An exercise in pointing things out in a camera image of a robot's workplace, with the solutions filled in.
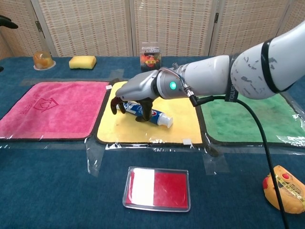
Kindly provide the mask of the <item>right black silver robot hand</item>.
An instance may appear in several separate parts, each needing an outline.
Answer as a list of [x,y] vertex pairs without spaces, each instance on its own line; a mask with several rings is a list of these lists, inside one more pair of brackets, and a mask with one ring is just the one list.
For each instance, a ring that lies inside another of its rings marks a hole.
[[119,109],[124,114],[126,110],[123,103],[137,102],[142,107],[142,116],[137,117],[136,121],[149,121],[152,116],[153,101],[160,97],[160,94],[153,87],[157,74],[157,70],[137,74],[118,89],[115,97],[111,100],[112,113],[117,114]]

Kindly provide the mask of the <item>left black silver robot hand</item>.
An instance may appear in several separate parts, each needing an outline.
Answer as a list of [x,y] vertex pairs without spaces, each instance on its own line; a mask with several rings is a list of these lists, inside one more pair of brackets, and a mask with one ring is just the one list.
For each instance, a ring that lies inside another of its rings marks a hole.
[[12,22],[12,20],[8,17],[0,15],[0,26],[4,26],[10,29],[17,29],[18,25]]

